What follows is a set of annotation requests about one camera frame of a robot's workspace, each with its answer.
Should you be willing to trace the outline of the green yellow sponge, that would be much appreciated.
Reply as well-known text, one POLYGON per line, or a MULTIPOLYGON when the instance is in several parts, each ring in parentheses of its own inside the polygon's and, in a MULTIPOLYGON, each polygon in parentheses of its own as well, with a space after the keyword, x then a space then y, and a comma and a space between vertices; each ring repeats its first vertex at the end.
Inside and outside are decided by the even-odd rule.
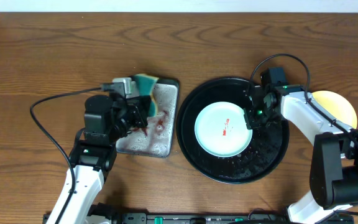
POLYGON ((140 96, 150 97, 150 107, 148 117, 154 117, 158 113, 158 106, 153 94, 155 84, 158 82, 158 77, 154 77, 145 73, 140 73, 132 76, 132 80, 136 82, 136 87, 140 96))

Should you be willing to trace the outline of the mint green plate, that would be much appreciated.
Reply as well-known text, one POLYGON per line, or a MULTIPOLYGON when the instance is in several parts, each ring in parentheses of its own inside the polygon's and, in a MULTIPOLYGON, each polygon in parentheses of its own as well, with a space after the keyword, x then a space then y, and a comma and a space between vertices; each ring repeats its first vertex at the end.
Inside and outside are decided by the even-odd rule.
POLYGON ((244 151, 252 140, 244 110, 230 102, 215 102, 201 110, 195 121, 198 144, 209 154, 232 157, 244 151))

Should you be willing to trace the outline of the yellow plate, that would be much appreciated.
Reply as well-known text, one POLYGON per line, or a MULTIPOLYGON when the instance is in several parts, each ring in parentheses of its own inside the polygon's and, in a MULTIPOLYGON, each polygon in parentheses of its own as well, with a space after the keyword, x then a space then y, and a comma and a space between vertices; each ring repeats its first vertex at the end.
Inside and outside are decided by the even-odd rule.
POLYGON ((313 98, 325 110, 343 123, 357 128, 357 115, 354 107, 343 96, 333 91, 315 91, 312 93, 313 98))

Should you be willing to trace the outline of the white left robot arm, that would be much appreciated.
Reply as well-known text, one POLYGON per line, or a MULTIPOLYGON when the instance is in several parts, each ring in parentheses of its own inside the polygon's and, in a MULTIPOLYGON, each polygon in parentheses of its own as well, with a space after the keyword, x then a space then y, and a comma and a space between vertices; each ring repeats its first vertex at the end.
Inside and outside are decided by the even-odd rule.
POLYGON ((85 126, 68 157, 65 186, 47 223, 84 223, 117 157, 116 142, 145 128, 150 96, 94 95, 85 101, 85 126))

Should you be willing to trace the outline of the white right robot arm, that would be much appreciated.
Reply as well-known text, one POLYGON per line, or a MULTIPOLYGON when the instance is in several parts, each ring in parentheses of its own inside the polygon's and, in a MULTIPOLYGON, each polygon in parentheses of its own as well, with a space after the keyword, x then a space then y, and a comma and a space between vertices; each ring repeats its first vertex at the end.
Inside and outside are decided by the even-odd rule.
POLYGON ((293 223, 324 223, 358 205, 358 129, 342 123, 301 85, 255 86, 246 95, 247 129, 292 122, 313 145, 310 191, 287 208, 293 223))

